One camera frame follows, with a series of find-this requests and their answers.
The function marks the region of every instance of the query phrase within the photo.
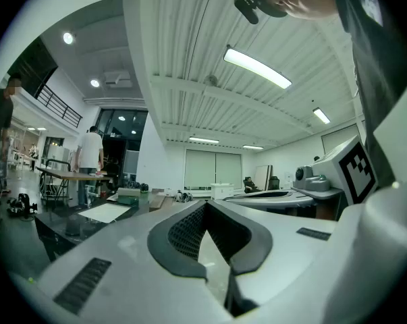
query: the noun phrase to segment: white t-shirt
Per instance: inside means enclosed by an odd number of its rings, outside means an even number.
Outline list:
[[[103,141],[99,134],[95,132],[86,133],[80,139],[80,168],[98,168],[100,149],[103,148]]]

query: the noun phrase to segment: black cap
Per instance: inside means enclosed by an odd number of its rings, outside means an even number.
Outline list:
[[[282,18],[286,17],[287,13],[285,11],[282,11],[269,3],[266,2],[266,0],[252,0],[256,6],[261,10],[264,14],[267,14],[268,16],[271,17],[276,17],[276,18]]]

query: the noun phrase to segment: railing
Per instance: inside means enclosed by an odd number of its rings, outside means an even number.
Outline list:
[[[74,127],[78,127],[82,116],[78,114],[74,109],[72,109],[67,103],[62,101],[54,92],[51,90],[46,83],[37,75],[37,73],[24,62],[21,65],[23,76],[35,76],[40,80],[40,86],[35,93],[34,97],[40,101],[44,106],[49,108],[53,113],[58,115],[61,119],[65,120]]]

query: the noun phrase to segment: white paper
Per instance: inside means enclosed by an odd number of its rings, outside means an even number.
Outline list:
[[[129,207],[123,207],[121,205],[103,204],[78,214],[100,222],[110,223],[129,209]]]

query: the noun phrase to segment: ceiling light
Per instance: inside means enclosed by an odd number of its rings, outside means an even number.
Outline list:
[[[252,149],[252,150],[262,150],[263,149],[262,146],[253,146],[253,145],[244,145],[243,148],[244,149]]]
[[[320,119],[321,121],[323,121],[325,124],[328,124],[329,122],[331,122],[331,120],[329,120],[329,119],[327,118],[327,116],[325,115],[325,113],[323,113],[320,108],[314,109],[314,110],[313,110],[313,113],[314,113],[315,115],[317,115],[317,116],[319,117],[319,119]]]
[[[67,45],[72,44],[73,41],[74,41],[73,35],[71,35],[69,32],[66,32],[65,34],[63,34],[63,41],[64,41]]]
[[[272,70],[269,66],[245,55],[233,48],[227,47],[227,51],[224,54],[224,60],[230,62],[234,65],[245,68],[248,71],[254,72],[268,80],[272,83],[282,87],[283,89],[292,85],[287,78],[283,77],[278,72]]]
[[[206,142],[206,143],[215,143],[215,144],[219,143],[219,140],[197,138],[197,137],[190,137],[190,140],[193,140],[195,142]]]
[[[94,88],[98,88],[100,86],[100,82],[98,80],[92,79],[90,81],[90,85],[92,85]]]

